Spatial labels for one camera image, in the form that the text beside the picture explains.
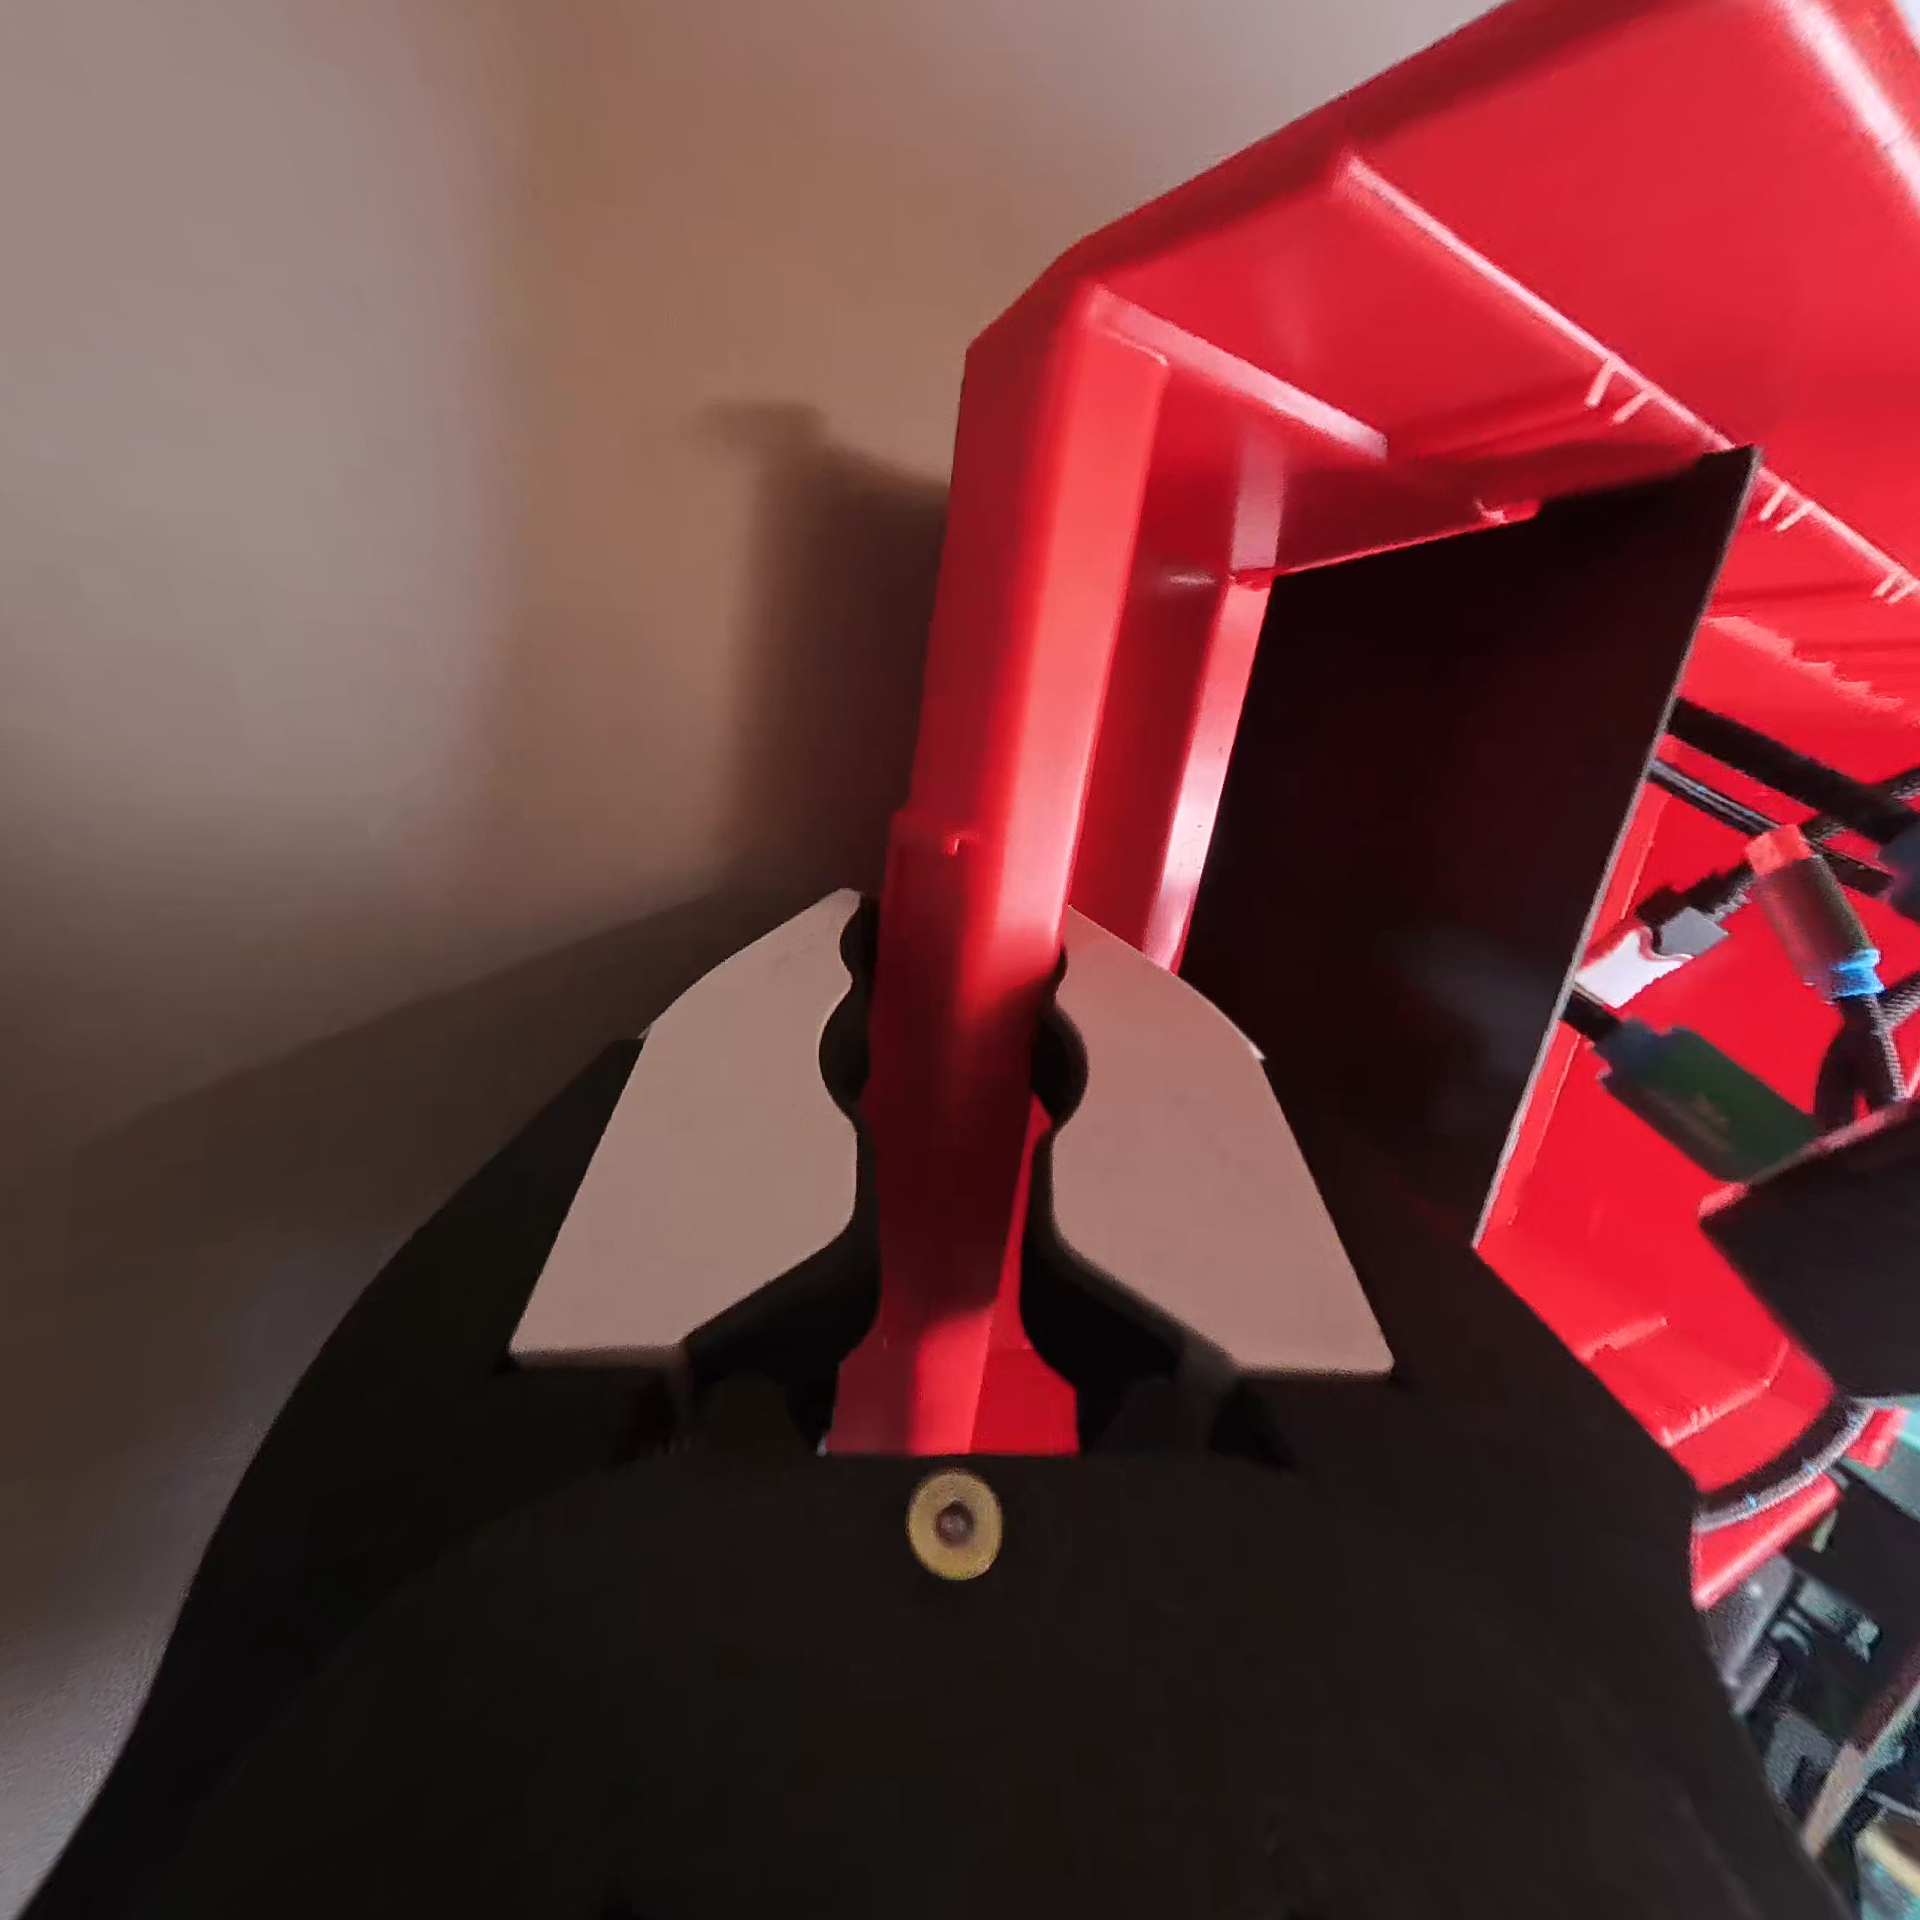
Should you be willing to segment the red storage bin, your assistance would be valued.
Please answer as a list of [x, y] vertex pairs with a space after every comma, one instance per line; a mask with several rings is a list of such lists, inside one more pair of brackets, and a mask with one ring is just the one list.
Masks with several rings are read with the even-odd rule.
[[1284, 579], [1762, 449], [1692, 687], [1915, 757], [1915, 4], [1503, 4], [1070, 246], [966, 350], [880, 887], [880, 1320], [826, 1445], [1055, 1452], [1016, 1067], [1171, 966]]

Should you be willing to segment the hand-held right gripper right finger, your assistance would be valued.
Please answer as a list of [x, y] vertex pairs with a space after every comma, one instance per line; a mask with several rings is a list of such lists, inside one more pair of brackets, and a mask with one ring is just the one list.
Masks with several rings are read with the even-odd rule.
[[1247, 1382], [1391, 1379], [1262, 1048], [1212, 999], [1068, 910], [1032, 1067], [1030, 1343], [1083, 1449], [1139, 1392], [1202, 1447]]

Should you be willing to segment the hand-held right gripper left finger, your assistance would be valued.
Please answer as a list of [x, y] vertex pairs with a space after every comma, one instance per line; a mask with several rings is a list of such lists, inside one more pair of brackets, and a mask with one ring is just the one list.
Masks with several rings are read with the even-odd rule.
[[523, 1369], [778, 1387], [826, 1437], [872, 1326], [864, 899], [827, 891], [650, 1022], [512, 1333]]

